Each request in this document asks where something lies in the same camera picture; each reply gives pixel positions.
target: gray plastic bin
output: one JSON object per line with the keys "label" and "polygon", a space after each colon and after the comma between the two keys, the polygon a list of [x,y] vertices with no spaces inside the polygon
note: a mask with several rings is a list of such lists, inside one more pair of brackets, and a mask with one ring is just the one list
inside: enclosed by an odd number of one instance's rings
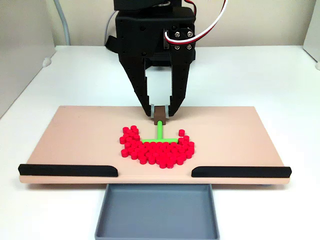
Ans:
{"label": "gray plastic bin", "polygon": [[109,184],[96,240],[216,240],[210,184]]}

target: bolt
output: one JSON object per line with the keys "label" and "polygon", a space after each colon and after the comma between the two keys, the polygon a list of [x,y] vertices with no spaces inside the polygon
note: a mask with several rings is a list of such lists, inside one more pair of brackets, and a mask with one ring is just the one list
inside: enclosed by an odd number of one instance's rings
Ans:
{"label": "bolt", "polygon": [[194,35],[194,33],[192,31],[188,31],[186,35],[188,36],[188,38],[191,38]]}

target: white table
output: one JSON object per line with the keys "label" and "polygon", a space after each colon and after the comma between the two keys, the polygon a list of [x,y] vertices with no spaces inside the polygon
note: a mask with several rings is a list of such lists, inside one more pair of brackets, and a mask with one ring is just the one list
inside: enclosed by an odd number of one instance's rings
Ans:
{"label": "white table", "polygon": [[[0,239],[93,240],[105,185],[27,185],[25,163],[60,105],[139,106],[118,56],[57,46],[0,120]],[[255,106],[288,185],[215,185],[221,240],[319,235],[320,71],[300,46],[197,48],[184,106]],[[147,70],[150,102],[169,103],[169,68]]]}

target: red cable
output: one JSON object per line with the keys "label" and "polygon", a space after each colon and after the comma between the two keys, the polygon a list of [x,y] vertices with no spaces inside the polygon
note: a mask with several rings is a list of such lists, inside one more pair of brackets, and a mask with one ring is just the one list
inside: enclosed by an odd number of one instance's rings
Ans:
{"label": "red cable", "polygon": [[190,0],[184,0],[186,3],[188,4],[192,4],[193,5],[193,12],[194,12],[194,15],[197,16],[197,6],[194,4],[193,1],[190,1]]}

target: black edge guard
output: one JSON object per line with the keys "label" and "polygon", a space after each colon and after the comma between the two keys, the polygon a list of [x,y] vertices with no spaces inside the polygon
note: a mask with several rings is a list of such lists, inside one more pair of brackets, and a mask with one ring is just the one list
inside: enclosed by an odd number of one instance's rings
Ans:
{"label": "black edge guard", "polygon": [[108,165],[20,164],[21,176],[118,177],[118,170]]}
{"label": "black edge guard", "polygon": [[193,178],[289,178],[288,166],[198,166]]}

